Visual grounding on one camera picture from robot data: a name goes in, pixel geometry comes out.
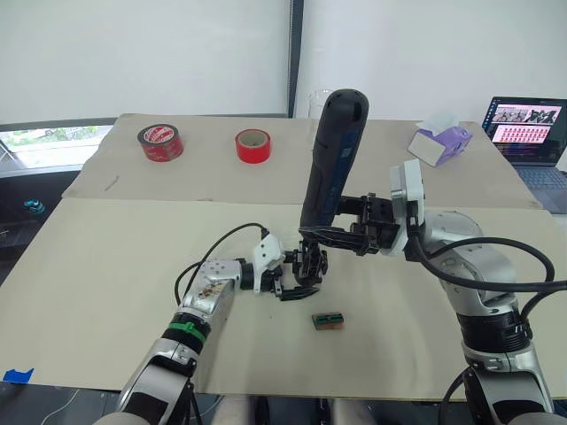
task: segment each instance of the laptop screen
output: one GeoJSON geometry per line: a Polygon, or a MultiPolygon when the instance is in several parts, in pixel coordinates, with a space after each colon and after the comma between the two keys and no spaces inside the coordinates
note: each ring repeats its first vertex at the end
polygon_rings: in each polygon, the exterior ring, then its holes
{"type": "Polygon", "coordinates": [[[567,145],[567,100],[494,97],[482,128],[512,164],[554,166],[567,145]]]}

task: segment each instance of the laptop keyboard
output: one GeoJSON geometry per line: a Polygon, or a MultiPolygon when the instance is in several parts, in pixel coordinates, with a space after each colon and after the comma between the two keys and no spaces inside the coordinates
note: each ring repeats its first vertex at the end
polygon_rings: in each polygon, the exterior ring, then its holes
{"type": "Polygon", "coordinates": [[[517,173],[530,189],[567,189],[567,179],[555,170],[519,168],[517,173]]]}

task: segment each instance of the table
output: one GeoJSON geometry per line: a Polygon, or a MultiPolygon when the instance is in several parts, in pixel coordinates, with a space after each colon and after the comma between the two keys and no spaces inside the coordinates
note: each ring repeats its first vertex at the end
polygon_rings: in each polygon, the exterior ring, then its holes
{"type": "MultiPolygon", "coordinates": [[[[462,155],[437,168],[422,163],[428,205],[541,208],[483,129],[463,125],[474,136],[462,155]]],[[[413,158],[406,148],[416,129],[414,121],[369,120],[344,194],[390,198],[389,168],[413,158]]],[[[311,120],[122,115],[64,197],[302,204],[314,134],[311,120]],[[181,157],[146,159],[136,136],[156,123],[179,129],[181,157]],[[272,135],[268,161],[249,165],[237,158],[234,136],[244,128],[272,135]]]]}
{"type": "MultiPolygon", "coordinates": [[[[557,278],[567,276],[565,237],[548,212],[460,211],[487,235],[540,248],[555,262],[557,278]]],[[[0,287],[0,370],[34,367],[32,383],[119,390],[170,321],[173,282],[187,264],[250,220],[290,248],[299,213],[298,205],[63,199],[0,287]]],[[[215,255],[250,258],[257,241],[248,229],[215,255]]],[[[502,250],[519,278],[541,279],[535,260],[502,250]]],[[[400,257],[329,250],[329,261],[313,297],[282,303],[238,292],[216,358],[203,353],[214,366],[208,381],[198,376],[198,391],[439,399],[464,359],[456,318],[436,279],[400,257]],[[329,311],[344,314],[345,329],[315,331],[311,314],[329,311]]],[[[567,340],[554,328],[567,319],[565,302],[567,294],[556,294],[532,316],[554,397],[567,396],[567,340]]]]}

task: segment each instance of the white cable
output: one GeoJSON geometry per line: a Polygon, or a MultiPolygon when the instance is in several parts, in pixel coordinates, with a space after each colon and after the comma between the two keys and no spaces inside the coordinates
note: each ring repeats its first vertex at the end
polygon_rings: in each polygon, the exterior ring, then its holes
{"type": "Polygon", "coordinates": [[[59,412],[61,412],[63,409],[65,409],[66,407],[68,407],[71,403],[73,403],[73,400],[75,397],[77,397],[77,394],[79,394],[79,389],[77,388],[77,390],[74,392],[73,396],[71,398],[69,398],[69,401],[67,401],[64,405],[62,405],[59,409],[51,412],[50,414],[48,414],[47,416],[45,416],[43,418],[43,421],[40,425],[45,425],[45,422],[54,414],[57,414],[59,412]]]}
{"type": "MultiPolygon", "coordinates": [[[[222,399],[224,398],[224,396],[219,396],[218,399],[216,399],[214,401],[214,403],[211,405],[211,407],[209,407],[208,409],[206,409],[201,416],[205,416],[207,413],[209,413],[210,411],[212,411],[215,407],[217,407],[219,405],[219,403],[221,403],[222,399]]],[[[190,421],[192,421],[193,419],[197,419],[197,416],[191,416],[189,418],[190,421]]]]}

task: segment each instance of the white wall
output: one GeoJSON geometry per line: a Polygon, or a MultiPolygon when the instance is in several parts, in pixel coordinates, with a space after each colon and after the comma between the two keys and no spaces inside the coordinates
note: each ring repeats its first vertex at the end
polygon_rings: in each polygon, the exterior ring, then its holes
{"type": "Polygon", "coordinates": [[[1,0],[0,124],[284,113],[289,0],[1,0]]]}
{"type": "Polygon", "coordinates": [[[356,88],[373,119],[482,121],[492,96],[567,97],[565,0],[307,0],[296,114],[356,88]]]}

